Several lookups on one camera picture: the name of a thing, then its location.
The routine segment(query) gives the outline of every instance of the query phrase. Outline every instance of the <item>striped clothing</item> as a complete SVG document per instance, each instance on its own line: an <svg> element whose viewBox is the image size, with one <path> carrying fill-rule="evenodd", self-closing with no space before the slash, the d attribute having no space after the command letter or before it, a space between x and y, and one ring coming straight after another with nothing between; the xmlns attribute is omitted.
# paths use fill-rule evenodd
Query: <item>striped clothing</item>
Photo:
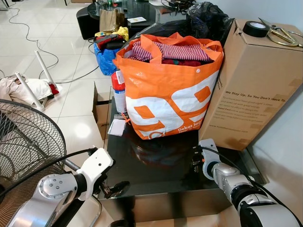
<svg viewBox="0 0 303 227"><path fill-rule="evenodd" d="M199 44L175 46L166 45L154 42L162 52L162 59L176 59L176 60L196 60L209 62L211 59L208 55L201 50ZM133 55L130 59L139 61L149 61L152 59L152 55L141 47L141 42L135 42L133 45Z"/></svg>

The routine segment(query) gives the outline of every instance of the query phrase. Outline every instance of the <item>electric fan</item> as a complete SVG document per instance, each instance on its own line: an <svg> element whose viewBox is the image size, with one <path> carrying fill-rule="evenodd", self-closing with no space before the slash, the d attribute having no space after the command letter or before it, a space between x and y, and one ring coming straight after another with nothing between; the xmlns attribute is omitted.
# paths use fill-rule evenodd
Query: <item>electric fan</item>
<svg viewBox="0 0 303 227"><path fill-rule="evenodd" d="M30 106L0 99L0 193L65 155L63 134L52 119ZM42 177L63 172L64 162L52 165L0 198L0 227L32 197Z"/></svg>

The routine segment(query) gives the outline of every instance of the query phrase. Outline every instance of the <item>spray can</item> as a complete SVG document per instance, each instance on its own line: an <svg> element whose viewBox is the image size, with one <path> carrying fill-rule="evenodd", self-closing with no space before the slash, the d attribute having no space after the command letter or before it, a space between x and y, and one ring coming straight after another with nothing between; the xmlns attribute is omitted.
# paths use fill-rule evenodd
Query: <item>spray can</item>
<svg viewBox="0 0 303 227"><path fill-rule="evenodd" d="M126 113L125 83L119 83L116 72L112 74L112 85L118 113Z"/></svg>

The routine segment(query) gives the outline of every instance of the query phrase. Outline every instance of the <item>black coffee table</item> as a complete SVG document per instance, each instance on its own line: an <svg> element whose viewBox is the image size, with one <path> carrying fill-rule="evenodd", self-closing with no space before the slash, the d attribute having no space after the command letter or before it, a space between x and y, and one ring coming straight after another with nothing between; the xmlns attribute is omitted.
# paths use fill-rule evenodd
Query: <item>black coffee table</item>
<svg viewBox="0 0 303 227"><path fill-rule="evenodd" d="M120 12L124 12L125 18L144 17L146 21L143 22L127 22L129 37L154 24L156 19L156 9L148 1L125 0L119 2L117 7L109 7L105 2L95 2L90 4L87 9L88 14L96 20L100 19L101 9L109 11L118 9Z"/></svg>
<svg viewBox="0 0 303 227"><path fill-rule="evenodd" d="M115 114L111 89L107 131ZM126 124L121 137L107 135L105 141L107 151L116 161L107 173L107 184L130 182L128 191L118 198L106 200L102 199L103 194L99 195L114 220L125 218L134 223L211 215L231 206L216 183L204 176L202 168L197 171L190 165L195 152L192 147L198 144L197 130L142 140L133 127ZM219 147L218 151L257 182L264 183L248 151Z"/></svg>

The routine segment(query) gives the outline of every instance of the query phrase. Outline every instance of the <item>black garbage bag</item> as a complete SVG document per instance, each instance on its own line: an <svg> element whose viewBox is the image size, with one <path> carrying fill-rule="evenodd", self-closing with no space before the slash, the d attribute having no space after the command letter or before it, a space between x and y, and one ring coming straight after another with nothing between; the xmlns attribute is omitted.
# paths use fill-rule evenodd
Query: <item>black garbage bag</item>
<svg viewBox="0 0 303 227"><path fill-rule="evenodd" d="M123 45L122 48L128 45L133 39L139 38L142 34L169 37L176 32L178 32L181 36L193 35L191 30L191 20L175 20L169 21L165 24L154 23L153 25L143 29L141 32L136 33L128 40L127 43Z"/></svg>
<svg viewBox="0 0 303 227"><path fill-rule="evenodd" d="M188 9L191 29L195 38L218 40L225 44L233 18L229 18L217 5L208 1Z"/></svg>

